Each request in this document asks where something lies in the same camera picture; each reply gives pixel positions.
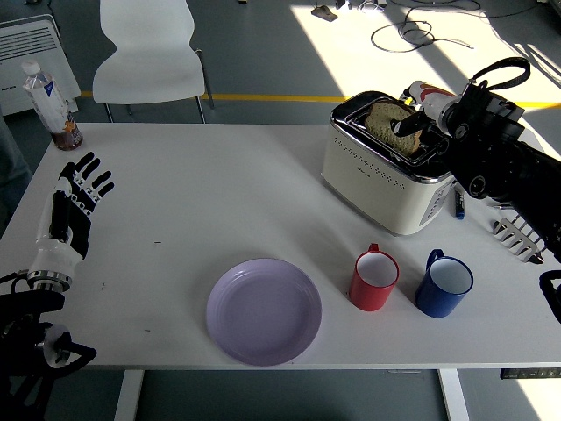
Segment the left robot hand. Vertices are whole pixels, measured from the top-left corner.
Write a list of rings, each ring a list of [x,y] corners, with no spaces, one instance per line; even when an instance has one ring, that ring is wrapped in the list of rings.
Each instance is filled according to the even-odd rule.
[[[97,173],[101,160],[88,152],[60,172],[42,212],[32,273],[74,276],[89,250],[91,217],[96,206],[115,187],[111,172]]]

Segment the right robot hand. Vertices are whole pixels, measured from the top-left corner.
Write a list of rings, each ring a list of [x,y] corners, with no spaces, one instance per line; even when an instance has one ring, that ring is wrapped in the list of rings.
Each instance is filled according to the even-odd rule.
[[[405,137],[430,125],[445,135],[449,134],[447,115],[449,109],[459,102],[459,95],[426,82],[415,81],[403,91],[400,99],[411,99],[412,104],[418,107],[418,112],[402,120],[391,120],[390,127],[396,136]]]

